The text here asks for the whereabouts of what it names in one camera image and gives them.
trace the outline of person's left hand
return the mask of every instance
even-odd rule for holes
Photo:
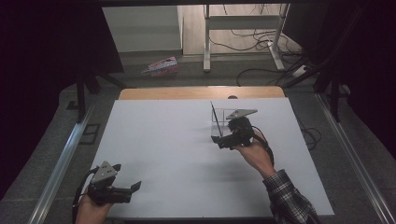
[[[76,224],[103,224],[112,203],[97,205],[87,194],[79,200]]]

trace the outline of person's right hand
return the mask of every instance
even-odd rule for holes
[[[266,141],[260,132],[254,131],[254,133]],[[276,173],[267,150],[257,139],[253,138],[252,143],[248,147],[239,145],[233,148],[241,153],[248,164],[259,171],[259,173],[262,175],[262,178],[265,179],[268,176]]]

